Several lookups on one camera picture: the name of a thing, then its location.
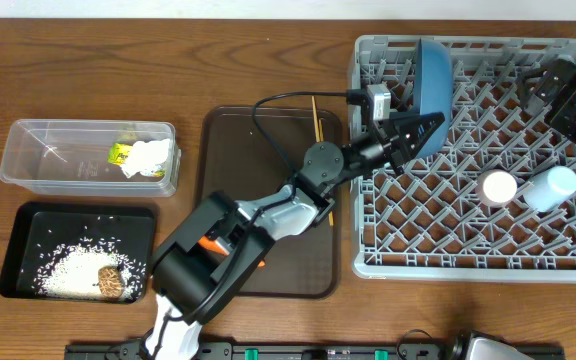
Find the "orange carrot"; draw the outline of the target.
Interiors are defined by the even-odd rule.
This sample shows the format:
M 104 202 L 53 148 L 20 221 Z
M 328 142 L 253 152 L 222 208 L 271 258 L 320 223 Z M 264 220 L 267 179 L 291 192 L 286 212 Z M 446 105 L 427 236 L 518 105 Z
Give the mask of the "orange carrot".
M 213 253 L 219 254 L 221 256 L 228 256 L 234 249 L 233 244 L 224 240 L 221 237 L 211 239 L 207 236 L 203 236 L 198 244 Z

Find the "brown mushroom piece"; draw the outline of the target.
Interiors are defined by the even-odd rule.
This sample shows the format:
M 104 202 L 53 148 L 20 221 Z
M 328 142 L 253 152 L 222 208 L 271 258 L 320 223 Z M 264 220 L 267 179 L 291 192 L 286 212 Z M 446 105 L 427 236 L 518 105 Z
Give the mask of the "brown mushroom piece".
M 106 266 L 98 270 L 98 287 L 101 296 L 118 300 L 124 292 L 124 284 L 118 267 Z

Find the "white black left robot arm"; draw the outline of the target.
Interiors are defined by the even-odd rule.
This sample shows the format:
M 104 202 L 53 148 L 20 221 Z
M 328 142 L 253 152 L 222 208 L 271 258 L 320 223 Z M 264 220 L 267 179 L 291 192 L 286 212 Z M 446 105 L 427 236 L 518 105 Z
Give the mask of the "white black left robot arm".
M 393 113 L 344 146 L 312 145 L 302 168 L 273 195 L 234 201 L 221 191 L 210 194 L 154 254 L 158 313 L 140 357 L 192 358 L 202 326 L 234 298 L 278 240 L 326 220 L 340 185 L 415 159 L 445 121 L 441 112 Z

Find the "white tissue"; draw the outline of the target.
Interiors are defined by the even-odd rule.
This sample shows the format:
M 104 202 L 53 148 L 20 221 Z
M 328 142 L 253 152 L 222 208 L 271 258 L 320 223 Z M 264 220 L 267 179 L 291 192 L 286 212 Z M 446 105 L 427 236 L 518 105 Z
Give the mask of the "white tissue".
M 165 174 L 169 158 L 170 139 L 135 142 L 120 168 L 127 178 L 136 174 L 160 177 Z

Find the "yellow green foil wrapper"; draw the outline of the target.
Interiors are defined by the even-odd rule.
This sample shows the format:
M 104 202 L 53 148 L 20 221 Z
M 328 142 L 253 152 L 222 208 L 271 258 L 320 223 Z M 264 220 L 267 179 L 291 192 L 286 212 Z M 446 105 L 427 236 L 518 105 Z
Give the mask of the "yellow green foil wrapper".
M 114 143 L 109 150 L 107 162 L 120 167 L 128 156 L 132 145 Z

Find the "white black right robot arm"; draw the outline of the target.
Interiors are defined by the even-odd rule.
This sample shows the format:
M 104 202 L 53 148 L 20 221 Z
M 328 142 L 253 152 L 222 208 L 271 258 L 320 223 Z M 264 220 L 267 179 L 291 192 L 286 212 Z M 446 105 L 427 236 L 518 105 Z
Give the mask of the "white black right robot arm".
M 517 78 L 521 109 L 576 144 L 576 64 L 556 59 Z

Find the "light blue plastic cup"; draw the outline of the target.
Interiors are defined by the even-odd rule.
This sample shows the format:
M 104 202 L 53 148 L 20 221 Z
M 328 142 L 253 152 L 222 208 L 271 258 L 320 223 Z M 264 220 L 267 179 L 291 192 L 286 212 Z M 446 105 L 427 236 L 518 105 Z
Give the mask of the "light blue plastic cup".
M 576 173 L 564 166 L 554 166 L 529 179 L 523 194 L 525 203 L 538 212 L 552 211 L 576 192 Z

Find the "white rice pile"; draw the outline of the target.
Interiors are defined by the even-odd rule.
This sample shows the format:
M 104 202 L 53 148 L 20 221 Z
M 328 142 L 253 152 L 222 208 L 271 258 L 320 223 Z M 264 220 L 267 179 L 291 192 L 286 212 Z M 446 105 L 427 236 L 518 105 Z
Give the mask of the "white rice pile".
M 144 288 L 146 262 L 119 247 L 118 238 L 91 238 L 83 236 L 73 244 L 59 244 L 53 250 L 42 250 L 40 265 L 32 277 L 31 290 L 40 296 L 58 299 L 130 302 Z M 98 270 L 118 267 L 124 292 L 118 300 L 101 296 Z

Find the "pink plastic cup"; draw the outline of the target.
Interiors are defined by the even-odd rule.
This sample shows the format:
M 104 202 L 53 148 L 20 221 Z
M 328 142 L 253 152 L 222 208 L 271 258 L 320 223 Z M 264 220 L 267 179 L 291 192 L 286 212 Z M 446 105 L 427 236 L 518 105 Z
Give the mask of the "pink plastic cup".
M 509 203 L 516 195 L 517 181 L 512 174 L 504 170 L 493 169 L 477 178 L 475 194 L 479 201 L 489 207 L 501 207 Z

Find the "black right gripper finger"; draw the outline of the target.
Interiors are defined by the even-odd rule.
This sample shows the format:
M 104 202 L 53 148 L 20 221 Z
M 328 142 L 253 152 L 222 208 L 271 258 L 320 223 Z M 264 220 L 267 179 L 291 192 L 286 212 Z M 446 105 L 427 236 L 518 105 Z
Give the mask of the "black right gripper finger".
M 541 78 L 543 76 L 549 76 L 556 74 L 561 68 L 565 67 L 566 61 L 564 59 L 556 59 L 552 62 L 540 66 L 539 68 L 531 69 L 525 72 L 522 72 L 518 78 L 517 82 L 526 82 L 528 79 L 532 78 Z
M 542 112 L 547 103 L 543 99 L 544 95 L 528 85 L 519 85 L 517 94 L 520 100 L 521 109 L 528 115 L 535 116 Z

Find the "wooden chopstick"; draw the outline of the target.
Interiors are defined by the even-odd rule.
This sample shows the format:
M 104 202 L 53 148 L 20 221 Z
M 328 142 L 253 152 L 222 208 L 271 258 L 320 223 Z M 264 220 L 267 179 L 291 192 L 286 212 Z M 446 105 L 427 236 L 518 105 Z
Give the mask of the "wooden chopstick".
M 318 136 L 319 136 L 319 142 L 325 141 L 324 132 L 323 132 L 323 118 L 318 119 L 317 132 L 318 132 Z M 328 220 L 329 220 L 330 227 L 333 227 L 334 226 L 334 214 L 332 211 L 328 214 Z
M 311 105 L 312 105 L 312 115 L 313 115 L 313 127 L 315 132 L 315 140 L 316 142 L 321 141 L 321 133 L 319 127 L 319 118 L 317 113 L 317 103 L 315 96 L 311 96 Z

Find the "dark blue plate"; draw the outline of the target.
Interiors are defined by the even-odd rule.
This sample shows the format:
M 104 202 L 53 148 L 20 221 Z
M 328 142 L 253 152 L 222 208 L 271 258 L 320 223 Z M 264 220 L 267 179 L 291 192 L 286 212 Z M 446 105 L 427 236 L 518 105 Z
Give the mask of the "dark blue plate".
M 439 152 L 452 121 L 453 74 L 450 51 L 440 42 L 422 38 L 417 42 L 413 110 L 420 114 L 441 112 L 444 122 L 421 148 L 418 158 Z

